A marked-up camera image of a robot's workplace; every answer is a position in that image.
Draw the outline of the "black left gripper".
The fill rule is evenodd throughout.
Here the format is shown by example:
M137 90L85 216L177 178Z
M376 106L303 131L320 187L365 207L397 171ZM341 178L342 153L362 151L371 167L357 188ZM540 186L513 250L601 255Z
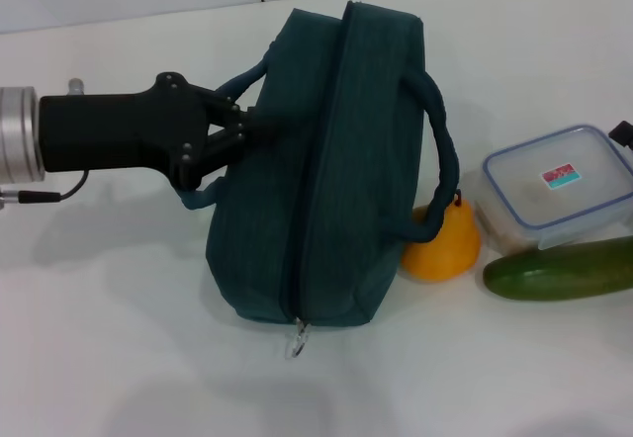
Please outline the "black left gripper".
M148 168L176 190L198 188L277 136L276 118L176 73L135 94L45 96L39 120L45 171ZM207 136L209 125L231 127Z

